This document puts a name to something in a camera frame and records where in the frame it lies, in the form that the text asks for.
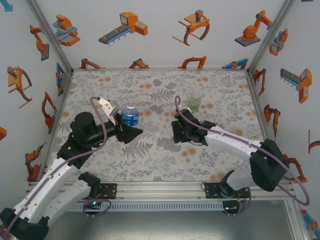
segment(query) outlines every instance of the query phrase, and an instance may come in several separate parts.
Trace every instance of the gray floor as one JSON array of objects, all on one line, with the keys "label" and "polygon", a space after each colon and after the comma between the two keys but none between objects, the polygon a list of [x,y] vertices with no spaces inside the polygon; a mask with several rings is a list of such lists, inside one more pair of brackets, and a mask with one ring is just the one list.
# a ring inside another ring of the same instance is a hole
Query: gray floor
[{"label": "gray floor", "polygon": [[67,212],[47,240],[290,240],[281,202],[254,201],[248,211],[226,218],[220,211],[109,212],[97,219]]}]

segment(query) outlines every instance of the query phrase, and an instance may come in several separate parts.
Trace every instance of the bottle cap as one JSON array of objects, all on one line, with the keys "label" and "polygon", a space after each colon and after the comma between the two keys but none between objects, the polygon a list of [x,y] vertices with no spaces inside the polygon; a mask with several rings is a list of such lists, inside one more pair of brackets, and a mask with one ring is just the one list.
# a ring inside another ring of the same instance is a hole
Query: bottle cap
[{"label": "bottle cap", "polygon": [[128,101],[126,104],[126,107],[128,109],[134,109],[136,107],[135,103],[133,101]]}]

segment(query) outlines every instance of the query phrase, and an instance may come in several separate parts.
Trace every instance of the plastic bottle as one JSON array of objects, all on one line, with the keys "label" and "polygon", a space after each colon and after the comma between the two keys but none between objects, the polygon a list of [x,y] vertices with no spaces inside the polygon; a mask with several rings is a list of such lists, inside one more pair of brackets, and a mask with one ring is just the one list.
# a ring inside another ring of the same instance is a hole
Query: plastic bottle
[{"label": "plastic bottle", "polygon": [[130,127],[139,122],[139,111],[134,101],[128,101],[126,106],[121,110],[121,119]]}]

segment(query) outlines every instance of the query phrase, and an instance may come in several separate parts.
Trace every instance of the table surface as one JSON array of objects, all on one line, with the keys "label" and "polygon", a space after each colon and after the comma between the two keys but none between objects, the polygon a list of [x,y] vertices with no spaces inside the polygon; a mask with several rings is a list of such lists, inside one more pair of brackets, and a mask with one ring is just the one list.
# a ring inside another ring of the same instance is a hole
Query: table surface
[{"label": "table surface", "polygon": [[[68,139],[75,116],[81,112],[95,115],[89,98],[97,96],[121,107],[134,100],[140,113],[136,127],[143,129],[129,144],[108,139],[85,162],[81,171],[102,182],[220,180],[230,170],[248,168],[248,163],[218,147],[174,144],[175,96],[186,106],[195,91],[202,95],[200,111],[194,115],[200,122],[207,120],[239,136],[263,140],[245,71],[76,71],[49,165]],[[108,118],[98,110],[106,122]]]}]

